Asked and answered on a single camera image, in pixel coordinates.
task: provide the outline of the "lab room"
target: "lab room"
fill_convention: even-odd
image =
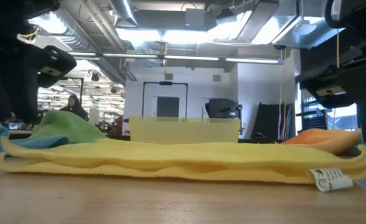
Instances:
[[[0,0],[0,223],[366,223],[366,0]]]

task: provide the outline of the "green cloth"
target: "green cloth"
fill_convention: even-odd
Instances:
[[[90,143],[106,136],[94,125],[68,111],[49,111],[30,138],[66,136],[70,143]]]

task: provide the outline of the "window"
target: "window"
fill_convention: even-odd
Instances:
[[[316,99],[314,97],[310,97],[308,99],[305,99],[304,103],[309,103],[312,101],[316,101]],[[343,129],[347,131],[358,129],[357,105],[355,103],[350,106],[335,109],[326,109],[319,103],[315,105],[305,106],[303,108],[303,112],[314,110],[326,110],[328,129]]]

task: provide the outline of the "table surface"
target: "table surface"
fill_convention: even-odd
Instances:
[[[183,179],[8,174],[0,224],[366,223],[366,179],[352,189]]]

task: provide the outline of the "fabric tag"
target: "fabric tag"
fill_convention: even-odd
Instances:
[[[350,177],[344,175],[339,168],[321,168],[309,171],[314,176],[318,189],[322,192],[346,189],[354,185]]]

